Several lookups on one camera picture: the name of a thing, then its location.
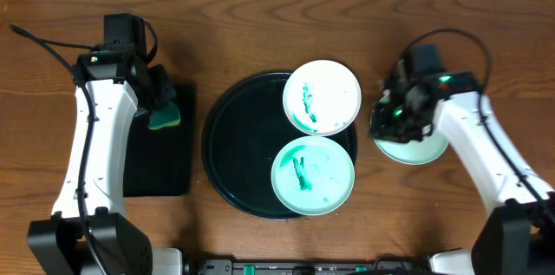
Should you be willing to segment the green sponge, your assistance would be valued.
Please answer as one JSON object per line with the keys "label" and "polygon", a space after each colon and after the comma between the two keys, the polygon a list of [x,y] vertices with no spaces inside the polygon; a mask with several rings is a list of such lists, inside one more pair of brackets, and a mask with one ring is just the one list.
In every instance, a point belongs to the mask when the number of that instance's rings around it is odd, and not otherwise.
{"label": "green sponge", "polygon": [[161,108],[151,111],[148,128],[159,130],[162,128],[176,127],[180,124],[180,110],[175,103],[169,101]]}

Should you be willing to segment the mint green plate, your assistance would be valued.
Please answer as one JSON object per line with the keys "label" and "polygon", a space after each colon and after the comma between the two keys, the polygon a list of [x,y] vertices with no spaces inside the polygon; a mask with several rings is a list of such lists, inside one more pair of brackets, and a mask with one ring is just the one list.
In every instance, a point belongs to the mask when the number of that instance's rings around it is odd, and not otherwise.
{"label": "mint green plate", "polygon": [[449,142],[432,123],[411,114],[399,95],[385,95],[375,104],[369,134],[389,158],[408,165],[427,164],[439,158]]}
{"label": "mint green plate", "polygon": [[294,213],[318,216],[335,211],[352,192],[355,168],[348,152],[321,136],[287,143],[271,167],[278,200]]}

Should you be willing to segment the white plate with green smear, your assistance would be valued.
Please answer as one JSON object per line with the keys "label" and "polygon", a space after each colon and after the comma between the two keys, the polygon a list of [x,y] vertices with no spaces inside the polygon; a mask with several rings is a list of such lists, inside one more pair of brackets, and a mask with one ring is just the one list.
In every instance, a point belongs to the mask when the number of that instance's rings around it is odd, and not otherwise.
{"label": "white plate with green smear", "polygon": [[354,122],[362,91],[353,72],[339,62],[315,60],[296,69],[283,91],[286,117],[299,131],[315,136],[338,134]]}

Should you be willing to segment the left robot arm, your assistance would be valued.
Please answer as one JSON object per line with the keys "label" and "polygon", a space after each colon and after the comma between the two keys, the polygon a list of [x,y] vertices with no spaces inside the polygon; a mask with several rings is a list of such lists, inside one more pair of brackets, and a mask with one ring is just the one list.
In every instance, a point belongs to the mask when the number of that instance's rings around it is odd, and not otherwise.
{"label": "left robot arm", "polygon": [[147,64],[132,51],[78,57],[69,167],[49,219],[30,223],[29,249],[48,274],[183,274],[184,255],[154,248],[126,218],[123,180],[137,90]]}

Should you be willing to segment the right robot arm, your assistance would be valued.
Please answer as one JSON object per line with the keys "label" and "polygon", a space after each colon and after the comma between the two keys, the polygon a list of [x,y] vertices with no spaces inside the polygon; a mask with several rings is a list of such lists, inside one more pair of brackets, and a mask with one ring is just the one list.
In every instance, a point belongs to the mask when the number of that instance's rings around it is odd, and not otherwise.
{"label": "right robot arm", "polygon": [[442,274],[553,274],[554,189],[511,142],[469,72],[401,75],[382,85],[373,111],[377,140],[408,143],[444,136],[473,180],[487,221],[470,250],[436,253]]}

